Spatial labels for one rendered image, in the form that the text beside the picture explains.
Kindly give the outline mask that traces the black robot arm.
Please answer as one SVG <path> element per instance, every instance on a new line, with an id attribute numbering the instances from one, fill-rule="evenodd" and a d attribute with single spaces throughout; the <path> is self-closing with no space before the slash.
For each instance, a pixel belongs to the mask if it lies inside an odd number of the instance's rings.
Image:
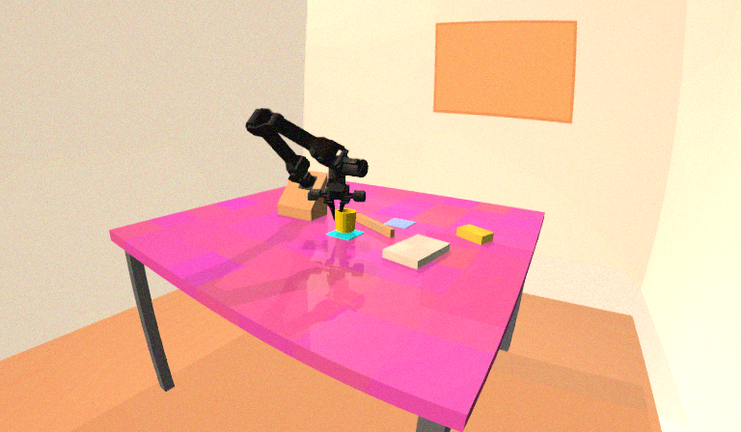
<path id="1" fill-rule="evenodd" d="M 288 179 L 299 183 L 300 189 L 313 189 L 318 176 L 308 171 L 310 161 L 305 156 L 297 155 L 279 134 L 305 148 L 314 160 L 328 167 L 328 175 L 365 177 L 368 173 L 367 160 L 349 157 L 349 150 L 336 141 L 313 136 L 271 109 L 257 108 L 246 122 L 246 130 L 256 137 L 262 137 L 282 157 L 289 173 Z M 340 154 L 337 154 L 338 151 Z M 328 178 L 327 199 L 343 200 L 343 196 L 349 196 L 349 187 L 349 184 L 332 182 L 332 178 Z"/>

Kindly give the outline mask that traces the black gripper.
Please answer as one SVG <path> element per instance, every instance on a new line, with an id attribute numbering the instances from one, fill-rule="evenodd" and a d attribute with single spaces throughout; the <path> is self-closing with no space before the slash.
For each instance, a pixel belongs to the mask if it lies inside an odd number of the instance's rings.
<path id="1" fill-rule="evenodd" d="M 332 178 L 332 182 L 343 182 L 345 184 L 345 175 L 328 175 L 328 178 Z M 328 205 L 335 221 L 335 201 L 328 200 L 326 192 L 321 192 L 321 189 L 311 189 L 308 193 L 308 201 L 316 201 L 318 198 L 323 198 L 323 203 Z M 349 193 L 349 196 L 343 196 L 343 200 L 340 201 L 339 212 L 343 212 L 344 206 L 349 204 L 350 199 L 353 199 L 356 203 L 364 203 L 366 201 L 366 191 L 354 190 L 353 193 Z"/>

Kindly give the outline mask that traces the cream flat rectangular panel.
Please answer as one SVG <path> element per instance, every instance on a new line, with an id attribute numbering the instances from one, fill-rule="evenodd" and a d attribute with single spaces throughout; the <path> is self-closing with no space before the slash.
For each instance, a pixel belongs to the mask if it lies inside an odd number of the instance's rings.
<path id="1" fill-rule="evenodd" d="M 418 269 L 448 253 L 450 248 L 451 243 L 417 234 L 383 249 L 382 257 Z"/>

